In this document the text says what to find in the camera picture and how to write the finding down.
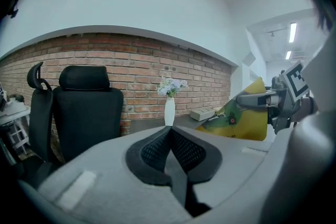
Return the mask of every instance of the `black mesh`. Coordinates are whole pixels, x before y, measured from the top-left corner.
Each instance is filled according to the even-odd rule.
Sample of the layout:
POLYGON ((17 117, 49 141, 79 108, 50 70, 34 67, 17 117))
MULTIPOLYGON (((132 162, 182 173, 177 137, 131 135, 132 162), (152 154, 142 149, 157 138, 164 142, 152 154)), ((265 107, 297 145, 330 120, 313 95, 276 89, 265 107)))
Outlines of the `black mesh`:
POLYGON ((147 165, 163 172, 169 151, 169 133, 166 133, 146 145, 141 151, 141 157, 147 165))
POLYGON ((185 173, 205 159, 204 148, 186 139, 173 129, 171 129, 171 136, 171 149, 185 173))

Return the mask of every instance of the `black office chair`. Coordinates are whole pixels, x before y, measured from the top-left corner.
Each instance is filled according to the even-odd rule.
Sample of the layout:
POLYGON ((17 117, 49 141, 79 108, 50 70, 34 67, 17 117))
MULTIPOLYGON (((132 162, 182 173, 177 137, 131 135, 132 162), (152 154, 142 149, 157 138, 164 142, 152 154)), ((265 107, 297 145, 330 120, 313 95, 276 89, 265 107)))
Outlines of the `black office chair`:
POLYGON ((51 116, 53 107, 53 93, 50 85, 41 79, 40 69, 43 62, 33 66, 27 75, 27 82, 34 88, 31 98, 29 143, 37 156, 29 157, 13 166, 19 179, 37 188, 61 163, 51 150, 51 116))
POLYGON ((54 118, 66 162, 120 136, 123 94, 110 88, 106 67, 69 66, 54 93, 54 118))

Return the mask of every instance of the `yellow paper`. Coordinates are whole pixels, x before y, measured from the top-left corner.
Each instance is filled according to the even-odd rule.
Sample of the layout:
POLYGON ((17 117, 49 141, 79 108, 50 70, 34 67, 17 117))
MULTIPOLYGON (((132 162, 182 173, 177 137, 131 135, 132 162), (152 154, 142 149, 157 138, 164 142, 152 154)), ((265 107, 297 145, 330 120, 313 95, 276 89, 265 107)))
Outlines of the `yellow paper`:
MULTIPOLYGON (((263 92, 266 92, 264 82, 262 78, 258 78, 239 95, 263 92)), ((196 130, 219 136, 262 141, 267 135, 267 109, 241 108, 234 97, 196 130)))

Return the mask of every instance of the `small cardboard box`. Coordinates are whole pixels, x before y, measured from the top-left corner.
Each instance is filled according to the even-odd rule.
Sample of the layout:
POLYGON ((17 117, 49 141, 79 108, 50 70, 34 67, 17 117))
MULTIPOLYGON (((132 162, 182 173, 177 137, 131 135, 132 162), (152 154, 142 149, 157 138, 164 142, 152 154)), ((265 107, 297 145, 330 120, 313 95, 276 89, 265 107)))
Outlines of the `small cardboard box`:
POLYGON ((190 117, 197 121, 209 119, 213 115, 215 115, 215 110, 213 109, 195 109, 190 112, 190 117))

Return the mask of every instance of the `brick wall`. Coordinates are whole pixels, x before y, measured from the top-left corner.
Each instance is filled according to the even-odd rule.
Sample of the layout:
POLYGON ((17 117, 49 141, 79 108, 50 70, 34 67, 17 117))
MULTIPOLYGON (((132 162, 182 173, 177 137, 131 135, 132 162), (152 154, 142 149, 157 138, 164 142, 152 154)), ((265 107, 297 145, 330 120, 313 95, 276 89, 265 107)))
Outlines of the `brick wall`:
MULTIPOLYGON (((131 120, 164 116, 165 97, 156 92, 162 76, 188 81, 189 89, 175 98, 176 115, 224 105, 230 93, 230 65, 203 53, 137 36, 84 34, 44 40, 1 60, 0 82, 8 95, 21 94, 30 105, 33 90, 26 77, 40 61, 41 76, 53 88, 68 65, 106 66, 112 86, 124 94, 124 134, 131 120)), ((54 122, 52 126, 57 134, 54 122)))

